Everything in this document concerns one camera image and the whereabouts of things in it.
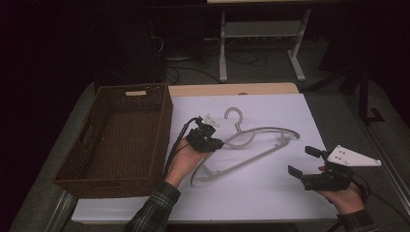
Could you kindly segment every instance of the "human hand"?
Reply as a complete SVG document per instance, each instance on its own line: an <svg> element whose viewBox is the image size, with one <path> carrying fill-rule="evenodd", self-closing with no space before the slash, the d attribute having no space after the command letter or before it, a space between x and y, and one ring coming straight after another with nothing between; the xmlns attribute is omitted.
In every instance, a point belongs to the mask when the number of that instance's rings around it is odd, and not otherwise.
<svg viewBox="0 0 410 232"><path fill-rule="evenodd" d="M182 180L190 174L209 153L200 153L193 150L186 138L181 140L176 151L178 151L178 153L175 154L172 159L168 174L164 180L177 188Z"/></svg>
<svg viewBox="0 0 410 232"><path fill-rule="evenodd" d="M325 166L320 166L319 170L324 171ZM365 209L365 204L361 197L359 188L351 183L345 190L340 191L317 191L332 204L335 205L341 215L352 214Z"/></svg>

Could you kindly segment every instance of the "flannel shirt sleeve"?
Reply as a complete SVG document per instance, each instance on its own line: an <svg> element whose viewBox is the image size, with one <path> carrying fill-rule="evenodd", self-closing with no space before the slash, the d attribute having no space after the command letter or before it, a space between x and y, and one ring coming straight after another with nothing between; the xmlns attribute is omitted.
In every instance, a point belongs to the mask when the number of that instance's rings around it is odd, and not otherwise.
<svg viewBox="0 0 410 232"><path fill-rule="evenodd" d="M161 182L144 206L126 224L125 232L165 231L169 215L181 192L167 182Z"/></svg>
<svg viewBox="0 0 410 232"><path fill-rule="evenodd" d="M379 231L379 228L367 210L361 210L348 215L338 215L337 217L347 232Z"/></svg>

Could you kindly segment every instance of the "floor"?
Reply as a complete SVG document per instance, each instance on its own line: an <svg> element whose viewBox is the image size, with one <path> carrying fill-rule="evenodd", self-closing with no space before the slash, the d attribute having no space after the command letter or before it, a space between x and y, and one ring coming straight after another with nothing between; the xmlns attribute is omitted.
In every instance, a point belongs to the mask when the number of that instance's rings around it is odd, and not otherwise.
<svg viewBox="0 0 410 232"><path fill-rule="evenodd" d="M218 41L209 40L201 59L187 57L174 52L169 56L166 69L166 81L169 84L216 84L219 83ZM293 82L300 90L322 80L330 73L318 70L327 42L303 42L298 58L307 77L299 82L287 58L286 50L292 46L292 40L236 40L227 48L227 83L263 83ZM377 197L371 196L366 206L379 224L381 231L409 231L410 224L397 213L409 220L408 190L410 186L410 130L389 103L388 97L380 86L369 83L368 108L376 108L384 122L366 126L358 117L358 96L356 91L351 96L343 96L338 87L340 79L324 86L318 91L305 93L308 106L321 132L325 146L332 150L336 145L344 145L354 151L360 151L375 159L381 159L385 167L356 167L372 191L391 206L393 210ZM299 231L327 231L334 222L314 221L298 222ZM257 231L274 231L274 224L259 225ZM68 221L64 232L76 231L121 231L123 225L84 225ZM235 227L234 225L217 226L212 231L255 231L254 227ZM191 227L170 226L169 231L191 231Z"/></svg>

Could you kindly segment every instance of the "brown wicker basket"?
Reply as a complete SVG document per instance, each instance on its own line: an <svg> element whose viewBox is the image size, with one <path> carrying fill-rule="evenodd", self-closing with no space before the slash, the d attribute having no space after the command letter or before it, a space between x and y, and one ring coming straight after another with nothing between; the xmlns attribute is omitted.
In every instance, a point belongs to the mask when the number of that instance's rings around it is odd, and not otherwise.
<svg viewBox="0 0 410 232"><path fill-rule="evenodd" d="M161 181L172 107L166 84L101 87L53 183L77 198L150 195Z"/></svg>

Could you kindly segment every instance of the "metal stand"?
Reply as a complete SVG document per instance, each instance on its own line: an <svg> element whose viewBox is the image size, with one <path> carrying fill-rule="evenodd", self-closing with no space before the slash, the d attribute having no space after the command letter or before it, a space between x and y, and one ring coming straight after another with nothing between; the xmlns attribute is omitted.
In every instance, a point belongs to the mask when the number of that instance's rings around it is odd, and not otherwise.
<svg viewBox="0 0 410 232"><path fill-rule="evenodd" d="M222 12L220 21L220 81L227 81L225 38L247 37L296 37L295 46L287 53L296 77L299 81L305 81L306 78L297 55L308 26L309 15L310 9L307 9L302 20L226 22L225 12Z"/></svg>

